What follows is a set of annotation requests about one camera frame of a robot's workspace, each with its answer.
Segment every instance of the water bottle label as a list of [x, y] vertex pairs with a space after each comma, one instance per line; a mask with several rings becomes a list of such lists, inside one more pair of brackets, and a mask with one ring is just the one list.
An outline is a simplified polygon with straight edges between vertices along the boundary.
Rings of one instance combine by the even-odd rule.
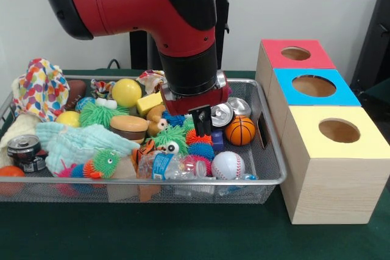
[[166, 155], [159, 153], [153, 161], [152, 179], [165, 180], [165, 171], [171, 161], [173, 154]]

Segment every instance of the yellow sponge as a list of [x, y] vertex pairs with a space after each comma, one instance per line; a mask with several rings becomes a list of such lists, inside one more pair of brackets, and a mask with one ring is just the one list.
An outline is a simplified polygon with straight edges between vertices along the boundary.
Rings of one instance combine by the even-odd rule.
[[163, 98], [161, 97], [160, 92], [158, 92], [139, 99], [136, 102], [136, 109], [138, 111], [138, 114], [140, 114], [140, 116], [143, 117], [153, 107], [158, 106], [162, 103], [163, 103]]

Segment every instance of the wire basket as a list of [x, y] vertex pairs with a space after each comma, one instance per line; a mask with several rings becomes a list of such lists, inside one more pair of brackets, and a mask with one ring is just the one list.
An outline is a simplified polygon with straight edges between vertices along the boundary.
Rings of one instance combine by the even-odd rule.
[[[66, 76], [67, 79], [107, 80], [107, 76]], [[123, 77], [109, 77], [118, 80]], [[255, 203], [263, 204], [275, 186], [286, 178], [286, 167], [269, 114], [263, 90], [251, 79], [228, 79], [233, 97], [251, 107], [251, 120], [257, 126], [253, 141], [225, 149], [238, 153], [246, 173], [258, 180], [91, 180], [54, 178], [47, 170], [27, 173], [26, 177], [0, 177], [0, 202], [118, 202], [118, 203]], [[15, 120], [12, 95], [0, 108], [2, 136]]]

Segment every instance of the wooden box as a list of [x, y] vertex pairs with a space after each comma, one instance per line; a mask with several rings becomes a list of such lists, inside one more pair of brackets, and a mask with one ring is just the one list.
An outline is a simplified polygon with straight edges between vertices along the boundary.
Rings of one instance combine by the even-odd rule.
[[274, 68], [335, 69], [335, 66], [317, 40], [262, 40], [255, 79], [266, 97]]
[[390, 174], [390, 147], [361, 107], [290, 106], [282, 149], [293, 224], [368, 223]]
[[360, 106], [334, 69], [274, 69], [268, 105], [281, 141], [289, 105]]

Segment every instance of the orange basketball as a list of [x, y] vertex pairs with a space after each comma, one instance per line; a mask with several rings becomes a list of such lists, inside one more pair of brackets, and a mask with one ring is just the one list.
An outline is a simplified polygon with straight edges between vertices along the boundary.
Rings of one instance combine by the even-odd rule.
[[255, 137], [255, 124], [245, 116], [237, 116], [225, 129], [227, 140], [235, 146], [245, 146]]

